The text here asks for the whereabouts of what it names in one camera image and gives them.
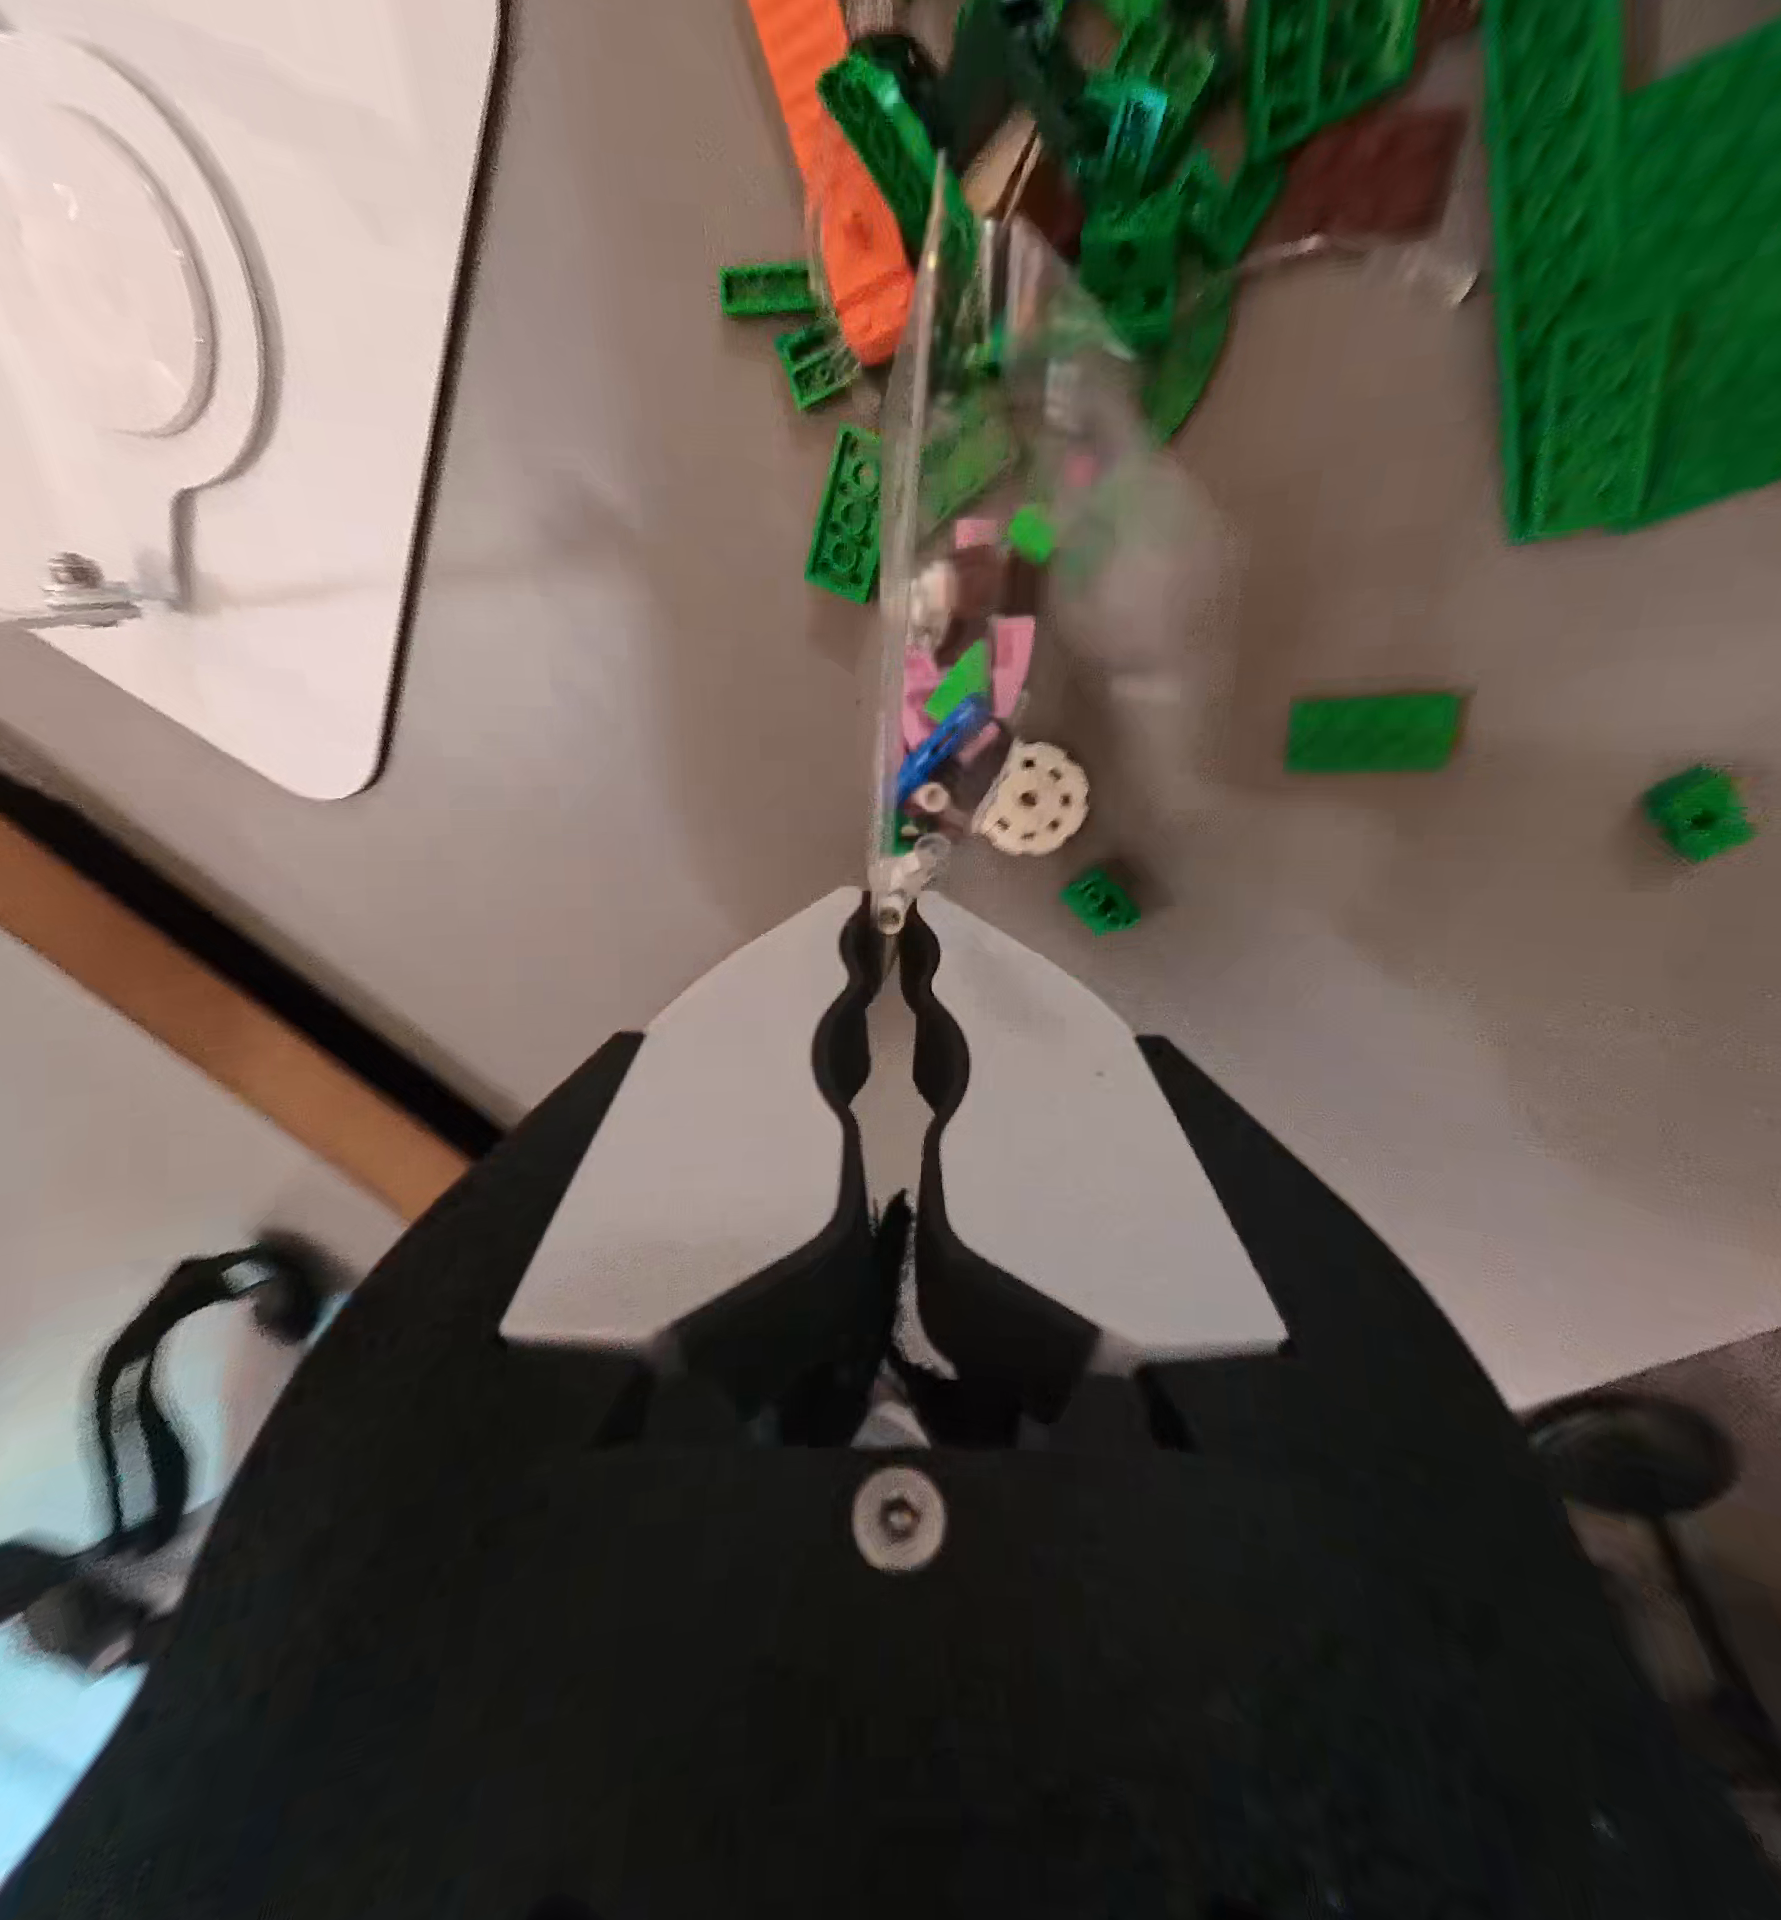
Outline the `large green lego plate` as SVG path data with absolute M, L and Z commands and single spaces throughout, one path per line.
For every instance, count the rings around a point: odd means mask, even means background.
M 1644 503 L 1781 481 L 1781 18 L 1626 97 L 1621 291 L 1669 323 Z

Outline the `long green lego plate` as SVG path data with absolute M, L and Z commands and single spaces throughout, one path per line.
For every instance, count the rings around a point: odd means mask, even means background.
M 1518 542 L 1623 531 L 1649 489 L 1672 313 L 1626 285 L 1621 144 L 1621 4 L 1485 4 L 1503 507 Z

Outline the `orange lego brick separator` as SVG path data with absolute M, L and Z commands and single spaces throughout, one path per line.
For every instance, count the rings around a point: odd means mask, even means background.
M 888 365 L 912 305 L 903 230 L 876 181 L 818 97 L 852 50 L 840 1 L 748 1 L 757 48 L 800 169 L 808 230 L 828 302 L 862 367 Z

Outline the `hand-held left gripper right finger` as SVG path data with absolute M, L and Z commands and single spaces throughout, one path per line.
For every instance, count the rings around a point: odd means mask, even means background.
M 1284 1351 L 1284 1312 L 1133 1029 L 928 895 L 899 935 L 928 1108 L 912 1278 L 960 1387 L 1054 1424 L 1087 1377 Z

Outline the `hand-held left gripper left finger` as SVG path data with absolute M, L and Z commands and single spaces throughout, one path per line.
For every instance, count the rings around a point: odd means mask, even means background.
M 840 885 L 641 1035 L 502 1339 L 700 1381 L 757 1426 L 862 1426 L 898 1316 L 857 1094 L 883 984 Z

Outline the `white desk lamp clear stand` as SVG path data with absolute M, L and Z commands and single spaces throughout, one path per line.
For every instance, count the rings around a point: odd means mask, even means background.
M 385 756 L 504 4 L 0 1 L 0 640 Z

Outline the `black chair base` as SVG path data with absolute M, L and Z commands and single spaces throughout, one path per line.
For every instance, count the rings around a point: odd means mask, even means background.
M 1689 1405 L 1608 1389 L 1541 1406 L 1527 1439 L 1677 1737 L 1781 1876 L 1781 1725 L 1689 1533 L 1738 1485 L 1738 1448 Z

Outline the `pile of small lego pieces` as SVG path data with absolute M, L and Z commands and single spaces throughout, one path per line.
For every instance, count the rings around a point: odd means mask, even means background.
M 1068 4 L 959 4 L 946 61 L 907 4 L 842 10 L 852 50 L 818 97 L 893 208 L 912 273 L 918 175 L 942 160 L 970 215 L 1030 222 L 1077 268 L 1171 442 L 1212 385 L 1251 273 L 1439 228 L 1467 112 L 1397 97 L 1481 4 L 1099 4 L 1104 50 L 1086 50 Z M 800 414 L 895 365 L 862 367 L 842 341 L 805 196 L 803 243 L 719 271 L 728 320 L 793 323 L 776 352 Z

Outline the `clear plastic bag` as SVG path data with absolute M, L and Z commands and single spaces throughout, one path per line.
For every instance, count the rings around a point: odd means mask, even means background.
M 1209 801 L 1242 545 L 1158 437 L 1077 268 L 918 175 L 918 278 L 880 415 L 865 890 L 880 932 L 975 861 L 1015 738 L 1068 748 L 1099 827 Z

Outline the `short green lego plate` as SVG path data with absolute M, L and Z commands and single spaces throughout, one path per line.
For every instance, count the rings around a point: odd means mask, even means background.
M 1301 696 L 1288 708 L 1284 772 L 1293 777 L 1437 774 L 1461 742 L 1456 690 Z

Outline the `white round lego plate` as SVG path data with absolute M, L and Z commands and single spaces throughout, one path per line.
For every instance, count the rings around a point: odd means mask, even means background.
M 970 831 L 1010 859 L 1042 859 L 1086 827 L 1091 799 L 1091 777 L 1068 748 L 1015 738 Z

